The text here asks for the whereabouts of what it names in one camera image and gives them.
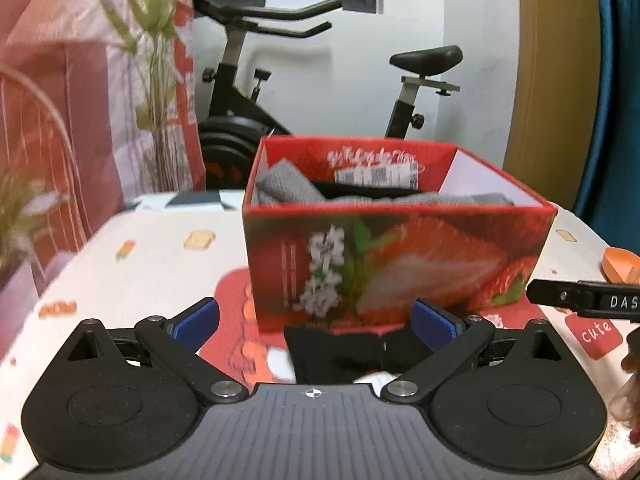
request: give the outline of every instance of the patterned tablecloth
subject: patterned tablecloth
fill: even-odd
[[[221,327],[203,346],[201,357],[249,386],[294,381],[282,335],[263,336],[255,325],[242,219],[234,210],[241,198],[242,193],[221,194],[204,204],[193,204],[202,196],[143,198],[107,222],[51,283],[0,364],[0,445],[3,437],[6,444],[17,437],[15,449],[6,447],[10,455],[0,453],[0,480],[17,480],[36,465],[20,429],[20,411],[81,319],[97,317],[108,328],[129,327],[151,314],[172,317],[204,296],[215,296]],[[585,224],[561,209],[534,277],[602,280],[605,247]],[[77,311],[47,315],[56,306]],[[620,360],[626,354],[623,338],[629,323],[577,319],[547,307],[542,312],[608,401],[627,378]],[[490,319],[497,326],[516,328],[540,315],[537,306],[521,301]],[[372,381],[379,391],[390,376],[362,380]],[[592,465],[604,478],[618,479],[638,458],[640,450],[627,443],[625,428],[610,422]]]

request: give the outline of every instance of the silver bolt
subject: silver bolt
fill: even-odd
[[[235,397],[242,393],[242,385],[235,381],[218,381],[211,387],[211,393],[218,397]]]
[[[396,397],[411,397],[418,393],[418,385],[411,381],[393,381],[386,390]]]

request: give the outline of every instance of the stationary bike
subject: stationary bike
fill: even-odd
[[[225,27],[226,45],[222,61],[217,69],[207,68],[203,82],[213,82],[209,117],[198,125],[200,145],[207,170],[207,189],[244,189],[257,151],[260,138],[270,135],[291,135],[290,131],[257,104],[260,85],[271,75],[267,70],[256,69],[257,84],[247,97],[234,85],[238,61],[244,38],[248,32],[282,38],[311,38],[332,28],[330,22],[322,22],[308,30],[295,31],[264,27],[246,18],[278,21],[301,21],[325,14],[342,7],[341,0],[325,0],[303,9],[268,9],[264,7],[221,6],[206,0],[193,0],[200,14]],[[424,117],[414,115],[414,103],[420,86],[437,88],[438,94],[450,95],[460,87],[427,79],[446,72],[462,61],[462,51],[457,46],[444,46],[429,50],[417,50],[395,54],[389,60],[394,66],[417,74],[419,77],[403,77],[402,91],[391,115],[387,137],[404,139],[411,125],[420,129]]]

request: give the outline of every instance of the gray cloth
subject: gray cloth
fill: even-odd
[[[374,200],[365,196],[341,196],[327,200],[311,184],[301,171],[283,158],[256,182],[258,203],[273,205],[277,203],[297,204],[442,204],[442,205],[513,205],[502,193],[485,193],[471,196],[455,196],[437,192],[417,193],[402,198],[379,198]]]

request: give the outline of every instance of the cardboard box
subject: cardboard box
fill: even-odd
[[[400,183],[459,196],[500,192],[514,205],[258,204],[256,181],[283,158],[311,180]],[[242,204],[258,325],[406,322],[416,298],[459,315],[515,303],[556,213],[452,144],[264,138]]]

